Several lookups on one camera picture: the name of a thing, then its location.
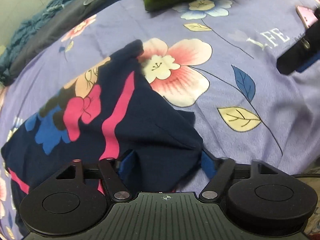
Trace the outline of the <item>pink smartphone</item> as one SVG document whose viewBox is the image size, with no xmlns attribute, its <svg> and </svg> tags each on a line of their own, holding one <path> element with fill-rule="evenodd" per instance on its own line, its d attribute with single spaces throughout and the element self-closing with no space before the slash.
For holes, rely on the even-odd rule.
<svg viewBox="0 0 320 240">
<path fill-rule="evenodd" d="M 296 12 L 306 29 L 310 28 L 316 21 L 318 21 L 318 18 L 315 15 L 315 9 L 297 5 Z"/>
</svg>

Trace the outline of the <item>purple floral bed sheet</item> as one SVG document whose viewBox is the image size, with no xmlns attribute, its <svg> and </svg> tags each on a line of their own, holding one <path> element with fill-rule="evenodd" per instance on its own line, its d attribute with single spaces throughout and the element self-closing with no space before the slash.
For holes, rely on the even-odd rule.
<svg viewBox="0 0 320 240">
<path fill-rule="evenodd" d="M 319 21 L 319 0 L 194 0 L 158 11 L 120 0 L 34 57 L 1 104 L 1 148 L 65 84 L 129 43 L 208 44 L 209 60 L 193 66 L 203 93 L 187 111 L 220 167 L 209 180 L 200 159 L 175 191 L 131 191 L 118 159 L 75 159 L 22 199 L 21 239 L 310 239 L 319 194 L 303 178 L 319 158 L 319 60 L 290 75 L 276 67 L 307 30 L 297 5 Z"/>
</svg>

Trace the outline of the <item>navy cartoon print shirt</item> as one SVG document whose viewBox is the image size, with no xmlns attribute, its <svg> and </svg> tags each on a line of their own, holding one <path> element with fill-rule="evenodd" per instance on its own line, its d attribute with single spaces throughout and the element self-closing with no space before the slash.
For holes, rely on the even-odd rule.
<svg viewBox="0 0 320 240">
<path fill-rule="evenodd" d="M 168 46 L 133 41 L 65 84 L 1 148 L 1 239 L 21 239 L 22 199 L 63 165 L 132 152 L 131 191 L 178 189 L 199 168 L 203 140 L 187 111 L 203 93 L 211 47 L 199 39 Z"/>
</svg>

